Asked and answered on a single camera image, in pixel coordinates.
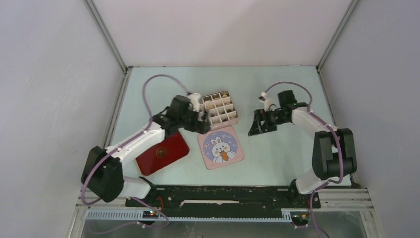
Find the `round foil wrapped chocolate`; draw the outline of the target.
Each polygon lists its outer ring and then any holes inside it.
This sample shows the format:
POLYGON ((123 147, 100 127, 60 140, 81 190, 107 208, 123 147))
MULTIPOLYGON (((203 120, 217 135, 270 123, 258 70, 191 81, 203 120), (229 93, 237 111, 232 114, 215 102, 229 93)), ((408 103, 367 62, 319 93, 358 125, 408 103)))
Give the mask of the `round foil wrapped chocolate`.
POLYGON ((157 156, 158 158, 164 158, 164 157, 166 157, 166 156, 167 156, 167 154, 168 154, 168 150, 167 150, 167 148, 164 148, 164 147, 159 147, 159 148, 156 150, 156 156, 157 156))

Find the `silver metal box lid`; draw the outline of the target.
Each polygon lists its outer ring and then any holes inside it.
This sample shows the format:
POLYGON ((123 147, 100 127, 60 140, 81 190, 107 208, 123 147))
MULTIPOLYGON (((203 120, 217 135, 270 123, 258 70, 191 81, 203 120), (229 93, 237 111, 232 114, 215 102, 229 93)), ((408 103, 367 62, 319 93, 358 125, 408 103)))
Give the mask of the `silver metal box lid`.
POLYGON ((245 156, 232 126, 198 135, 205 167, 209 170, 242 161, 245 156))

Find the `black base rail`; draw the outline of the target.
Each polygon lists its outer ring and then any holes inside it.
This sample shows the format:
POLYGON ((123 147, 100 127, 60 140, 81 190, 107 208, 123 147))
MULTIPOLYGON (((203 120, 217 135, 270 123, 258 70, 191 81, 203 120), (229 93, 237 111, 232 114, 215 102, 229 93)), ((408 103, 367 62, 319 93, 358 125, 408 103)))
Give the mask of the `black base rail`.
POLYGON ((146 205, 166 216, 199 218, 282 218, 287 209, 321 207, 317 194, 310 198, 287 186, 156 185, 141 201, 125 201, 126 207, 146 205))

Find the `white divided chocolate box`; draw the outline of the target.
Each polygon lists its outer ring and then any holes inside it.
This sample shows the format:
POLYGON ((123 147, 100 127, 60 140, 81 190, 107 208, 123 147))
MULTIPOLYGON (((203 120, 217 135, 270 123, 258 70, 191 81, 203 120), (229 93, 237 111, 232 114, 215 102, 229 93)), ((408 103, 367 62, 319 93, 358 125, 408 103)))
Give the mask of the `white divided chocolate box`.
POLYGON ((211 130, 236 125, 239 120, 232 97, 226 90, 203 96, 200 110, 208 111, 211 130))

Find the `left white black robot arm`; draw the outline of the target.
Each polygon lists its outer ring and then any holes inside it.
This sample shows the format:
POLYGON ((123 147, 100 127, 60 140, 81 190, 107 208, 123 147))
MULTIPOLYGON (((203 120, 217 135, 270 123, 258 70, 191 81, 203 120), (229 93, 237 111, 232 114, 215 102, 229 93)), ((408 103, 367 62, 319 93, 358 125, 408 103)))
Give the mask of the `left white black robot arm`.
POLYGON ((81 176, 82 203, 92 204, 85 199, 86 190, 89 189, 98 200, 106 203, 123 196, 135 197, 144 206, 152 206, 157 194, 151 189, 151 183, 143 178, 125 176, 124 166, 180 129, 199 134, 209 132, 208 113, 200 110, 201 101, 199 93, 177 95, 170 106, 152 116, 145 127, 123 141, 106 148, 92 148, 81 176))

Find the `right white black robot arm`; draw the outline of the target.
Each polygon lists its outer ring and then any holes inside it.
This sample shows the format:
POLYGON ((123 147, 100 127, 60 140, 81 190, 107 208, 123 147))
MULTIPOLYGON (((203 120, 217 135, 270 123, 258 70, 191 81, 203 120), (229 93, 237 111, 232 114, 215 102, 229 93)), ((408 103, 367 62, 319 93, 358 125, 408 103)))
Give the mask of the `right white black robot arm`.
POLYGON ((294 189, 288 193, 288 201, 294 207, 303 206, 308 194, 322 186, 340 184, 343 178, 357 171, 353 132, 338 128, 317 116, 305 102, 297 102, 294 93, 286 90, 278 93, 279 108, 272 109, 272 99, 262 92, 259 100, 263 109, 254 111, 249 136, 277 130, 282 124, 292 123, 301 127, 313 139, 311 169, 291 182, 294 189))

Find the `red plastic tray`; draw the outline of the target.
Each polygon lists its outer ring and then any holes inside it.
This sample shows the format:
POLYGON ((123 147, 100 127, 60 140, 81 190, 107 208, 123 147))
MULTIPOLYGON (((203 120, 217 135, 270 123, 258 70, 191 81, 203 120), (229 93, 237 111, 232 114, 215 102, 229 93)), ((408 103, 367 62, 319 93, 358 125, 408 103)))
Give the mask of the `red plastic tray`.
POLYGON ((181 132, 170 136, 136 158, 142 175, 149 176, 187 156, 190 148, 181 132))

